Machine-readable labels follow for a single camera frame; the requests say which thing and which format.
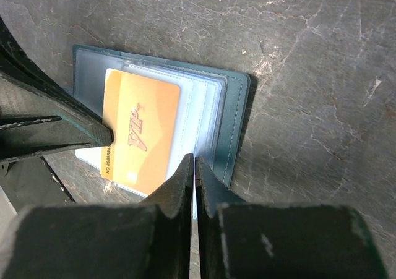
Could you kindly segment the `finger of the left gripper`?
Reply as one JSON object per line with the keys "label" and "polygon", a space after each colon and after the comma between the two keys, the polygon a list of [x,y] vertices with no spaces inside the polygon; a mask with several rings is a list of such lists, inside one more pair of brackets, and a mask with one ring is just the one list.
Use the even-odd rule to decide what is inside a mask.
{"label": "finger of the left gripper", "polygon": [[48,77],[1,23],[1,162],[103,147],[113,133]]}

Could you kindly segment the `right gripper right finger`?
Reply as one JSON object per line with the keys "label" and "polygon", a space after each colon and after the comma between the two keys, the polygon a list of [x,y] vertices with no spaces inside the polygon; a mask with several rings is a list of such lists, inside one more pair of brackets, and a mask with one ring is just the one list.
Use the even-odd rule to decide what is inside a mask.
{"label": "right gripper right finger", "polygon": [[202,278],[387,278],[361,215],[330,204],[254,204],[196,158]]}

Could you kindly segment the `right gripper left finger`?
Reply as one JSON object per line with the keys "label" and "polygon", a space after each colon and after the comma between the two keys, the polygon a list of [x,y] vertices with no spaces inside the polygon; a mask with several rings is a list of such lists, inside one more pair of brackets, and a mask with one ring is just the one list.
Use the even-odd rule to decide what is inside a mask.
{"label": "right gripper left finger", "polygon": [[26,208],[1,240],[2,278],[187,278],[194,157],[131,204]]}

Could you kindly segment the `orange VIP credit card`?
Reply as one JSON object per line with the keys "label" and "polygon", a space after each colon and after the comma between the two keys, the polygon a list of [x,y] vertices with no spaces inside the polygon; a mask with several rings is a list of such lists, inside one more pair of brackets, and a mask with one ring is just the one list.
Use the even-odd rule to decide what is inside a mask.
{"label": "orange VIP credit card", "polygon": [[114,135],[101,150],[101,176],[145,195],[166,179],[180,87],[107,69],[103,122]]}

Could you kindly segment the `blue card holder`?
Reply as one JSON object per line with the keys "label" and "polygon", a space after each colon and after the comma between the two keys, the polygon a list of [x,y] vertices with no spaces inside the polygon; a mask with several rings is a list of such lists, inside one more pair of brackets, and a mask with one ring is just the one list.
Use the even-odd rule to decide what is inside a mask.
{"label": "blue card holder", "polygon": [[[180,87],[167,180],[183,156],[203,157],[225,184],[231,181],[250,86],[247,74],[153,56],[75,45],[74,96],[103,120],[107,69],[117,69]],[[101,150],[76,152],[100,170]]]}

